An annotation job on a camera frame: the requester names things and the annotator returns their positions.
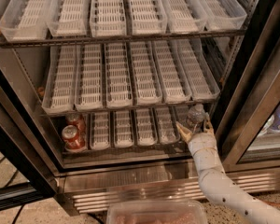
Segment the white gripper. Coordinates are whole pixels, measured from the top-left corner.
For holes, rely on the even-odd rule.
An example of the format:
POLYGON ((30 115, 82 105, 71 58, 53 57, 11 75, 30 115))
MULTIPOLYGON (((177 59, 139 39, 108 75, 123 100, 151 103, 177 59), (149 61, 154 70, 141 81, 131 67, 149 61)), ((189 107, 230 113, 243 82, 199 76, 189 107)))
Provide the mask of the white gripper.
POLYGON ((218 178, 221 175, 224 175, 225 170, 218 155, 217 140, 213 136, 214 128, 209 114, 206 113, 204 117, 204 133, 198 133, 194 136, 191 130, 178 121, 175 124, 183 141, 188 143, 189 151, 194 159, 199 177, 203 178, 207 175, 211 175, 218 178))

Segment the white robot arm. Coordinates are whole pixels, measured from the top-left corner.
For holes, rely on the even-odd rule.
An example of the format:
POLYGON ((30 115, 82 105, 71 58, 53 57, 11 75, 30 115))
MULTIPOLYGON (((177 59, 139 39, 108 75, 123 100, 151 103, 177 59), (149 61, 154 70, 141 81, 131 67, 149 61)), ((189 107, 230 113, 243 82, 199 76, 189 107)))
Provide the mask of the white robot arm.
POLYGON ((200 133, 178 121, 175 125, 194 160, 200 190, 210 203, 227 206, 252 224, 280 224, 280 210, 248 194, 226 175, 208 114, 200 133))

